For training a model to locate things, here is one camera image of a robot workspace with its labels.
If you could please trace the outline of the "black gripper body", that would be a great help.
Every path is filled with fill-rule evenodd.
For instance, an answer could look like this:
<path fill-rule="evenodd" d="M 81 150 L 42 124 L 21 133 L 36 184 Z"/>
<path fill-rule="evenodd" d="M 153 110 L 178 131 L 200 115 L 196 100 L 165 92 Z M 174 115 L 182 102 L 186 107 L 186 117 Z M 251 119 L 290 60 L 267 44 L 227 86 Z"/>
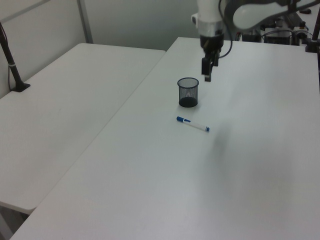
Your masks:
<path fill-rule="evenodd" d="M 224 45 L 224 34 L 219 34 L 213 37 L 200 35 L 200 46 L 205 54 L 211 54 L 221 50 Z"/>

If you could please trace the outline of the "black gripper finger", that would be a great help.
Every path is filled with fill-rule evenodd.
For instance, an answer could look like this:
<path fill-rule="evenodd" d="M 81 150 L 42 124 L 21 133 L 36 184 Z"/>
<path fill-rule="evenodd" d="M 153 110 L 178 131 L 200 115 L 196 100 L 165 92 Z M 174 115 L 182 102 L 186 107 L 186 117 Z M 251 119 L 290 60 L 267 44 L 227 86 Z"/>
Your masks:
<path fill-rule="evenodd" d="M 221 48 L 218 48 L 215 52 L 214 52 L 214 62 L 213 62 L 213 66 L 214 67 L 218 67 L 219 66 L 219 59 L 220 59 L 220 53 L 221 53 Z"/>
<path fill-rule="evenodd" d="M 215 53 L 206 53 L 201 60 L 201 74 L 204 76 L 205 82 L 211 82 L 212 68 L 215 63 Z"/>

